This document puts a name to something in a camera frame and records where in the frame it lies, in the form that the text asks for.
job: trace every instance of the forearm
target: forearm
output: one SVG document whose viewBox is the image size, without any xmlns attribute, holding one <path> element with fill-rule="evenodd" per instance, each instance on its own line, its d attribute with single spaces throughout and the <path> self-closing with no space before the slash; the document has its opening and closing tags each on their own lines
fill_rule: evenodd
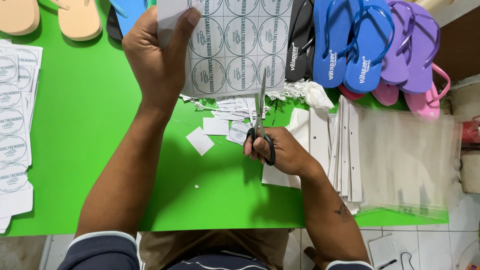
<svg viewBox="0 0 480 270">
<path fill-rule="evenodd" d="M 133 236 L 150 200 L 168 117 L 139 108 L 85 199 L 75 237 L 99 231 Z"/>
<path fill-rule="evenodd" d="M 325 269 L 334 260 L 369 262 L 357 223 L 318 162 L 301 176 L 308 234 Z"/>
</svg>

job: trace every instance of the green tabletop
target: green tabletop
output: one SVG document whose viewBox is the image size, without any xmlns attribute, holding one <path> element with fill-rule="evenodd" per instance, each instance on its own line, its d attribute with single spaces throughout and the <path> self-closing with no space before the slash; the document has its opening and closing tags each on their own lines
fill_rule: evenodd
<svg viewBox="0 0 480 270">
<path fill-rule="evenodd" d="M 74 233 L 82 203 L 127 131 L 140 102 L 140 90 L 121 45 L 108 37 L 108 1 L 97 1 L 103 33 L 90 41 L 63 36 L 57 6 L 40 0 L 38 29 L 11 38 L 15 44 L 44 48 L 31 130 L 34 206 L 16 215 L 8 236 Z M 339 92 L 328 90 L 336 103 Z M 368 94 L 359 103 L 382 107 Z M 298 100 L 278 103 L 265 126 L 288 125 Z M 400 100 L 394 109 L 406 108 Z M 263 185 L 262 166 L 242 155 L 225 136 L 210 136 L 215 145 L 202 157 L 185 138 L 209 111 L 181 99 L 165 131 L 152 199 L 140 230 L 304 227 L 301 191 Z M 378 209 L 356 217 L 360 226 L 448 222 Z"/>
</svg>

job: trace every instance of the red object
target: red object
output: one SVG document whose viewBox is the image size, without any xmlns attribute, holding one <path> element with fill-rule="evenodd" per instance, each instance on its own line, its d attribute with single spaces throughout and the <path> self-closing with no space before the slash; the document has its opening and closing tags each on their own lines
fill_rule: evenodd
<svg viewBox="0 0 480 270">
<path fill-rule="evenodd" d="M 478 118 L 480 115 L 473 117 L 471 121 L 463 122 L 462 143 L 480 143 Z"/>
<path fill-rule="evenodd" d="M 340 92 L 342 92 L 342 94 L 343 94 L 346 98 L 348 98 L 348 99 L 350 99 L 350 100 L 357 100 L 357 99 L 362 98 L 362 97 L 365 95 L 365 94 L 353 93 L 352 91 L 348 90 L 348 89 L 345 87 L 345 85 L 343 85 L 343 83 L 338 86 L 338 89 L 340 90 Z"/>
</svg>

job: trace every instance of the tattoo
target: tattoo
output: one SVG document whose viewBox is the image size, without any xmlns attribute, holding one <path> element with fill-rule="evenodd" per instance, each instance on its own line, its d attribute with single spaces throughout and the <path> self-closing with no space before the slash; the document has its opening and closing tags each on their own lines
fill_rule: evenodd
<svg viewBox="0 0 480 270">
<path fill-rule="evenodd" d="M 350 211 L 343 202 L 340 203 L 340 210 L 335 210 L 334 212 L 340 216 L 340 222 L 342 223 L 347 223 L 353 219 L 352 214 L 350 214 Z"/>
</svg>

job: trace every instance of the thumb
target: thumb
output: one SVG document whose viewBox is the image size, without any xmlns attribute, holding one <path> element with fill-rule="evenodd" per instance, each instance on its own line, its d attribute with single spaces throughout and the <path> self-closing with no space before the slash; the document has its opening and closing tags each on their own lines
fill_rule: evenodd
<svg viewBox="0 0 480 270">
<path fill-rule="evenodd" d="M 195 8 L 187 10 L 180 16 L 167 49 L 173 51 L 175 55 L 185 56 L 188 40 L 192 36 L 192 32 L 200 21 L 201 16 L 200 11 Z"/>
<path fill-rule="evenodd" d="M 266 159 L 270 160 L 270 145 L 261 137 L 257 137 L 253 142 L 253 149 Z"/>
</svg>

